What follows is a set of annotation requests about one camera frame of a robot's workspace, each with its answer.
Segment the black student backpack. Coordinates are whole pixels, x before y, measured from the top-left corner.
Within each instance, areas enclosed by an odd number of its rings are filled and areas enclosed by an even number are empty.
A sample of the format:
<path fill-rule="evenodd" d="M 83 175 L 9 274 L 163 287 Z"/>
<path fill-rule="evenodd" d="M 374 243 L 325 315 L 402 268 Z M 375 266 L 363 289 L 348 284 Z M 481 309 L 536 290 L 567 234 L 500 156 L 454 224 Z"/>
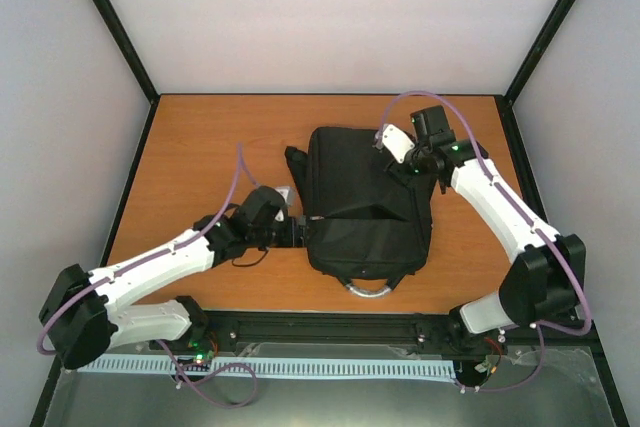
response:
<path fill-rule="evenodd" d="M 373 129 L 316 128 L 306 150 L 284 151 L 300 196 L 304 244 L 316 271 L 352 295 L 389 295 L 427 263 L 435 180 L 398 172 Z"/>

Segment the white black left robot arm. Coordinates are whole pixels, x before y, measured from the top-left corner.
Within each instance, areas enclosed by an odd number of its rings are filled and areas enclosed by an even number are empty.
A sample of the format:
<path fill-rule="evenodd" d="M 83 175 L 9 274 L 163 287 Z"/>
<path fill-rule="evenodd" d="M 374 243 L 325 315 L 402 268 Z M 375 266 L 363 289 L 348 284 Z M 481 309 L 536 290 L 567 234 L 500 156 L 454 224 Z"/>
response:
<path fill-rule="evenodd" d="M 140 299 L 182 278 L 241 258 L 247 250 L 290 246 L 291 187 L 261 186 L 233 210 L 205 216 L 171 241 L 91 271 L 74 264 L 57 276 L 39 313 L 44 337 L 62 366 L 84 367 L 110 349 L 145 341 L 176 340 L 201 347 L 208 325 L 190 297 L 156 305 Z"/>

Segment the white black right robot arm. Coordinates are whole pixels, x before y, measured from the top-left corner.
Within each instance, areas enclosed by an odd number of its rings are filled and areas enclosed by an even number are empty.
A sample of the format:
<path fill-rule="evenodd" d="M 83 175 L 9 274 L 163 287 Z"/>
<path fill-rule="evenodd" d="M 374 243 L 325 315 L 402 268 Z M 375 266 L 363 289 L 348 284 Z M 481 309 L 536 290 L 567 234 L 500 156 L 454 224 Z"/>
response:
<path fill-rule="evenodd" d="M 497 291 L 453 309 L 461 333 L 475 337 L 508 327 L 546 326 L 582 336 L 592 327 L 583 290 L 586 247 L 562 235 L 508 185 L 489 154 L 469 133 L 457 139 L 442 106 L 412 113 L 415 133 L 384 122 L 376 147 L 411 177 L 431 175 L 474 208 L 511 264 Z"/>

